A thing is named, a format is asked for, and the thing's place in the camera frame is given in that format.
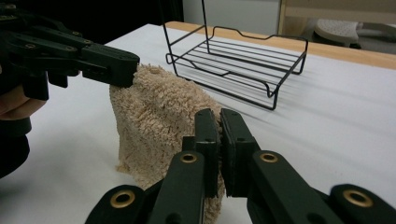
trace black wire rack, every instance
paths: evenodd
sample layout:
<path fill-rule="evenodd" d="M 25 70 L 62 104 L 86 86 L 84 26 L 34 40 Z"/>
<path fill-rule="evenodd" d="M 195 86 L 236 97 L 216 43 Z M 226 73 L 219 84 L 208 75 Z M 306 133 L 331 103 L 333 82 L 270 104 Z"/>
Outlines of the black wire rack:
<path fill-rule="evenodd" d="M 173 65 L 178 77 L 184 77 L 203 88 L 236 100 L 275 110 L 281 85 L 290 74 L 300 75 L 304 70 L 308 41 L 300 36 L 256 37 L 244 35 L 234 28 L 208 27 L 204 0 L 202 0 L 202 8 L 204 24 L 175 40 L 170 40 L 168 28 L 165 22 L 163 23 L 169 50 L 165 56 L 166 62 Z M 250 44 L 248 41 L 219 37 L 217 33 L 221 29 L 237 32 L 245 39 L 256 39 L 262 43 Z M 202 36 L 203 40 L 185 50 L 186 41 L 189 43 L 188 39 L 197 35 Z M 265 45 L 272 38 L 277 37 L 296 40 L 293 45 L 294 47 L 300 45 L 300 50 L 272 48 Z"/>

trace wire rack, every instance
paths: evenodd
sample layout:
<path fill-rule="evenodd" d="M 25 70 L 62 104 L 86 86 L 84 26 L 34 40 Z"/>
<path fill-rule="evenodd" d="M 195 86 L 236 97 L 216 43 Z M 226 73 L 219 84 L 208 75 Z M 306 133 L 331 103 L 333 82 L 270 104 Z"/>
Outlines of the wire rack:
<path fill-rule="evenodd" d="M 234 28 L 208 27 L 204 0 L 202 6 L 205 24 L 175 40 L 170 40 L 168 28 L 163 23 L 169 49 L 169 53 L 165 56 L 167 63 L 173 65 L 178 77 L 192 80 L 206 89 L 236 100 L 275 110 L 282 84 L 290 74 L 300 75 L 304 70 L 308 41 L 299 36 L 256 37 L 244 35 Z M 217 36 L 220 30 L 237 32 L 247 41 L 235 41 Z M 186 45 L 191 44 L 189 38 L 196 40 L 198 35 L 202 37 L 202 41 L 185 49 Z M 293 45 L 301 45 L 300 50 L 273 48 L 266 45 L 271 39 L 278 37 L 295 40 Z M 259 40 L 262 43 L 250 44 L 249 39 Z"/>

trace human hand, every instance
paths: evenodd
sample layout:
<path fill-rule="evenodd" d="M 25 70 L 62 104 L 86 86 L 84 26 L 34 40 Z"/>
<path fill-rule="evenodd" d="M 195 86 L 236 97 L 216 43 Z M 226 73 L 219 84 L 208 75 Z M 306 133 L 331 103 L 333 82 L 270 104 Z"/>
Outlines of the human hand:
<path fill-rule="evenodd" d="M 0 119 L 25 119 L 41 108 L 46 101 L 31 99 L 23 93 L 22 85 L 0 95 Z"/>

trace table surface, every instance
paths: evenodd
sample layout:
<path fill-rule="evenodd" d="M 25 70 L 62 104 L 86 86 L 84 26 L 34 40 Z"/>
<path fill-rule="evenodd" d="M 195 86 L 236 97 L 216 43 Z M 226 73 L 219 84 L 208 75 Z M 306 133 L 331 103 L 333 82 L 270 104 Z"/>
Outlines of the table surface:
<path fill-rule="evenodd" d="M 175 37 L 191 27 L 170 22 L 167 30 Z M 108 45 L 173 71 L 161 26 Z M 395 62 L 393 55 L 310 43 L 303 73 L 284 83 L 276 110 L 208 94 L 241 112 L 261 148 L 283 155 L 311 187 L 329 193 L 355 184 L 396 206 Z M 66 89 L 49 86 L 49 101 L 31 119 L 27 162 L 0 179 L 0 223 L 83 223 L 108 190 L 134 184 L 115 169 L 119 136 L 107 84 L 78 76 Z M 224 198 L 218 223 L 251 223 L 246 200 Z"/>

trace folded towel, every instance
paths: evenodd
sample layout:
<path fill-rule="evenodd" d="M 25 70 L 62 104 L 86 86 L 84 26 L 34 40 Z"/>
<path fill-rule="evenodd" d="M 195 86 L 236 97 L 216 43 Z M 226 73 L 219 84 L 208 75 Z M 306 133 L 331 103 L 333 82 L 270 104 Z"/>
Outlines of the folded towel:
<path fill-rule="evenodd" d="M 192 81 L 160 66 L 139 65 L 130 88 L 110 86 L 120 136 L 118 171 L 147 189 L 166 176 L 182 137 L 194 136 L 194 115 L 211 108 L 220 121 L 221 106 Z M 219 175 L 217 198 L 205 199 L 205 224 L 216 223 L 224 195 Z"/>

